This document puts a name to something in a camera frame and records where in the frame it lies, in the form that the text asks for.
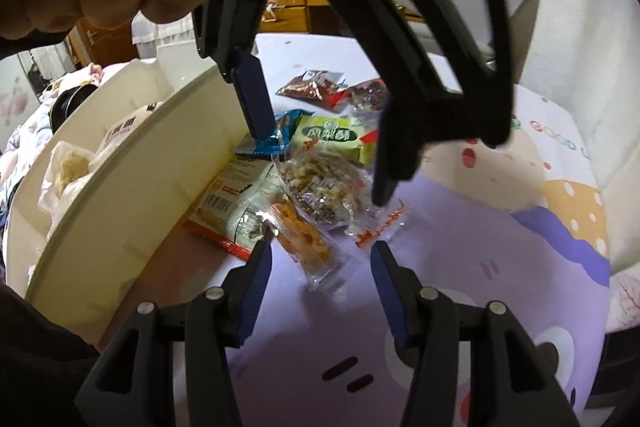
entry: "clothes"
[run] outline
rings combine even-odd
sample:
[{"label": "clothes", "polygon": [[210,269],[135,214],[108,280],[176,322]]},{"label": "clothes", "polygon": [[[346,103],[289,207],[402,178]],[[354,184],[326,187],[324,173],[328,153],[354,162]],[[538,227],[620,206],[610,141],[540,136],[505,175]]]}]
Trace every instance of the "clothes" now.
[{"label": "clothes", "polygon": [[74,405],[98,351],[0,286],[0,425],[81,427]]}]

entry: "black dash mark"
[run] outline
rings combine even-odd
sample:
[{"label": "black dash mark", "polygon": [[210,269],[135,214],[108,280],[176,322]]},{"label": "black dash mark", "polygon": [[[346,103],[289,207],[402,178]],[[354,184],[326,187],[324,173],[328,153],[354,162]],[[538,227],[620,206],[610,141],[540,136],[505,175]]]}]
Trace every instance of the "black dash mark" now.
[{"label": "black dash mark", "polygon": [[372,383],[373,375],[364,375],[364,377],[360,377],[357,380],[348,383],[347,391],[349,391],[349,393],[357,393]]},{"label": "black dash mark", "polygon": [[349,357],[348,359],[342,360],[334,365],[334,367],[330,367],[322,374],[322,379],[325,382],[333,380],[334,378],[339,377],[341,374],[346,373],[351,369],[354,365],[358,363],[358,357]]}]

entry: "table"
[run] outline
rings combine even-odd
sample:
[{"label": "table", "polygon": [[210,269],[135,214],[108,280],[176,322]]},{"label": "table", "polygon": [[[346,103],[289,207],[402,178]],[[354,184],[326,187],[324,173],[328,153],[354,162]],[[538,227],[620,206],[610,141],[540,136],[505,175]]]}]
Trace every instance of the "table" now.
[{"label": "table", "polygon": [[[352,39],[270,34],[258,36],[257,45],[276,109],[306,107],[274,95],[306,69],[344,72],[348,84],[377,76]],[[431,59],[443,83],[455,88],[446,60]],[[507,212],[421,174],[401,184],[398,195],[410,207],[410,219],[390,243],[398,262],[412,268],[423,284],[436,286],[458,302],[506,302],[536,345],[556,350],[556,377],[575,410],[581,411],[598,365],[609,309],[606,259],[593,248],[586,253],[577,250],[586,242],[562,235],[566,229],[557,219],[550,225],[554,214],[545,212],[543,203],[532,210]],[[544,222],[536,217],[541,213]],[[555,242],[558,234],[562,245]],[[340,246],[358,252],[347,237]],[[188,301],[219,284],[239,264],[208,240],[175,231],[129,291],[103,340],[138,302],[153,300],[164,306]],[[242,349],[228,350],[244,424],[397,425],[412,369],[396,351],[366,259],[334,295],[310,293],[304,284],[302,272],[273,243],[273,270],[254,334]],[[322,380],[327,369],[349,357],[357,359],[352,369],[335,380]],[[177,345],[174,391],[179,425],[186,415],[183,360]],[[455,425],[465,424],[468,407],[468,345],[461,344],[460,360]],[[369,383],[357,391],[348,387],[360,377]]]}]

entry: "red dot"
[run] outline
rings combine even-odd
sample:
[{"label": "red dot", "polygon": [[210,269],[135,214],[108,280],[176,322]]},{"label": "red dot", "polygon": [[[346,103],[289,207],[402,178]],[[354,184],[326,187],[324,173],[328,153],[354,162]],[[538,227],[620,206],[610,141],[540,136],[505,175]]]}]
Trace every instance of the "red dot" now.
[{"label": "red dot", "polygon": [[472,169],[476,166],[476,152],[473,149],[466,148],[462,152],[462,165],[467,169]]},{"label": "red dot", "polygon": [[471,391],[466,392],[465,399],[460,405],[460,419],[463,423],[469,423],[469,403],[471,402]]}]

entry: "blue snack wrapper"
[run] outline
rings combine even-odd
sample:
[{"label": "blue snack wrapper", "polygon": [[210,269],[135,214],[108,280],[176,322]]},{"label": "blue snack wrapper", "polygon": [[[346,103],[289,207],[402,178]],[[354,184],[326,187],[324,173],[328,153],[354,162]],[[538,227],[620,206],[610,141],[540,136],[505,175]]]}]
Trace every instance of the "blue snack wrapper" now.
[{"label": "blue snack wrapper", "polygon": [[300,119],[312,114],[311,111],[304,109],[276,111],[276,132],[274,134],[266,140],[255,140],[250,134],[247,134],[234,149],[234,152],[238,156],[265,159],[271,159],[273,155],[284,155],[289,151],[291,137],[295,133]]}]

